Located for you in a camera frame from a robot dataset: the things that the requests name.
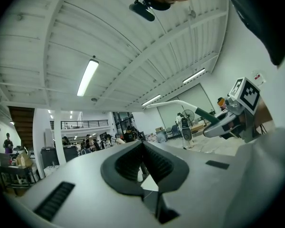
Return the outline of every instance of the wooden staircase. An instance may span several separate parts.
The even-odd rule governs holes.
[[[33,148],[34,108],[9,106],[10,116],[21,139],[21,145],[27,149]]]

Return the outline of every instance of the white ceiling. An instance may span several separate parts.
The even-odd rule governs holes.
[[[80,112],[72,111],[71,114],[70,111],[61,111],[61,120],[62,121],[77,121],[78,117],[80,115]],[[53,121],[55,119],[55,111],[51,110],[51,113],[48,114],[48,118],[50,121]]]
[[[0,105],[135,112],[158,94],[160,102],[194,86],[182,83],[194,72],[212,72],[228,0],[178,3],[152,11],[154,22],[131,12],[133,2],[16,0],[0,23]],[[190,27],[189,7],[197,15]],[[94,55],[100,66],[78,97]]]

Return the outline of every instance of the railing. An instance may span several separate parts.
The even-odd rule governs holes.
[[[54,121],[50,121],[51,129],[54,129]],[[95,121],[62,121],[61,129],[80,129],[90,127],[105,127],[108,126],[108,120],[95,120]]]

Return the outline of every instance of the fluorescent light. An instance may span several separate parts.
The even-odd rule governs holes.
[[[93,74],[95,73],[97,67],[99,65],[99,62],[95,61],[95,60],[90,60],[86,69],[85,69],[85,73],[81,79],[81,83],[77,92],[77,96],[84,96],[86,89],[93,77]]]
[[[204,72],[205,69],[203,68],[202,70],[200,70],[199,72],[195,73],[194,75],[190,76],[189,78],[185,79],[183,81],[183,84],[185,84],[186,82],[190,81],[191,79],[193,79],[194,77],[196,77],[197,75],[200,75],[202,72]]]
[[[143,103],[142,106],[145,106],[145,105],[149,104],[150,102],[152,102],[153,100],[156,100],[156,99],[159,98],[160,96],[161,96],[161,95],[158,95],[158,96],[152,98],[150,101],[147,101],[146,103]]]

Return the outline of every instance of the table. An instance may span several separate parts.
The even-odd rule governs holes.
[[[7,184],[5,183],[2,173],[8,174],[10,183],[7,183]],[[29,181],[30,179],[28,178],[29,174],[31,174],[34,182]],[[14,179],[12,178],[12,175],[21,176],[21,177],[24,176],[27,183],[26,184],[14,183]],[[17,195],[16,189],[29,189],[31,186],[33,186],[36,183],[35,177],[30,167],[23,168],[23,167],[14,167],[14,166],[8,166],[8,167],[0,166],[0,178],[1,178],[4,190],[6,191],[6,188],[13,188],[16,195]]]

